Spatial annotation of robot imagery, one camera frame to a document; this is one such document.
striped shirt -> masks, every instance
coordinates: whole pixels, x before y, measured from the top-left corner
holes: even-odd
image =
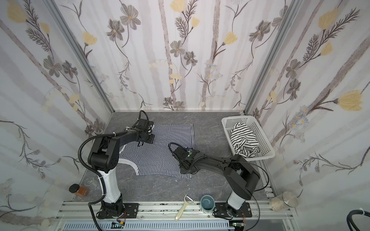
[[[230,140],[236,154],[254,157],[260,152],[256,134],[244,123],[235,124]]]
[[[131,142],[123,146],[119,163],[130,164],[139,176],[161,174],[190,180],[191,174],[180,173],[179,162],[169,151],[168,143],[194,148],[193,124],[154,123],[152,133],[155,135],[152,144],[143,143],[138,147],[137,142]]]

gray marble tabletop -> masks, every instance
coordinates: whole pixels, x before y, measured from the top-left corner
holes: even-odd
[[[232,156],[222,128],[221,119],[239,115],[237,112],[148,112],[149,119],[156,123],[193,123],[194,148],[208,155]],[[138,112],[115,112],[107,126],[106,133],[122,131],[132,126]],[[88,177],[97,176],[87,171],[82,184]],[[216,173],[200,170],[191,180],[164,175],[137,176],[134,169],[126,164],[117,165],[117,182],[123,201],[182,201],[187,194],[193,200],[203,195],[211,195],[216,201],[225,201],[231,188],[225,177]],[[263,187],[261,181],[257,188]],[[267,200],[264,190],[254,192],[257,200]],[[90,188],[87,197],[75,197],[74,201],[94,201],[101,196],[100,186]]]

cream-colored peeler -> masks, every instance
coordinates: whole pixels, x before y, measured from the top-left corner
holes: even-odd
[[[188,205],[190,205],[190,204],[192,204],[192,203],[194,203],[194,200],[193,200],[192,198],[188,197],[188,195],[187,195],[187,194],[185,194],[185,196],[184,196],[184,205],[181,207],[181,209],[180,209],[180,210],[179,210],[179,212],[177,213],[177,215],[176,215],[176,217],[175,217],[175,221],[178,221],[178,220],[180,219],[180,217],[181,217],[182,213],[183,213],[183,212],[184,212],[184,210],[185,210],[185,207],[186,207],[186,206],[188,206]]]

jar lid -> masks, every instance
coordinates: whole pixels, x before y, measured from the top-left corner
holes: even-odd
[[[295,208],[298,206],[298,198],[289,191],[283,193],[283,200],[289,207]]]
[[[69,191],[71,192],[71,193],[75,193],[75,192],[77,192],[78,191],[78,189],[80,188],[80,186],[78,185],[78,184],[72,184],[71,186],[70,186],[70,189],[69,189]]]

laundry basket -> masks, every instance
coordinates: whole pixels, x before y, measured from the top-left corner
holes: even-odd
[[[259,143],[259,147],[261,149],[260,153],[257,153],[254,157],[245,158],[247,161],[253,160],[264,160],[269,159],[275,156],[275,151],[272,148],[269,140],[267,139],[265,133],[263,132],[261,126],[257,122],[256,118],[253,116],[230,116],[222,118],[222,126],[225,132],[226,138],[229,142],[230,149],[232,154],[235,155],[235,150],[231,144],[230,136],[232,133],[232,129],[234,128],[236,123],[244,123],[246,124],[254,133],[256,134],[257,141]]]

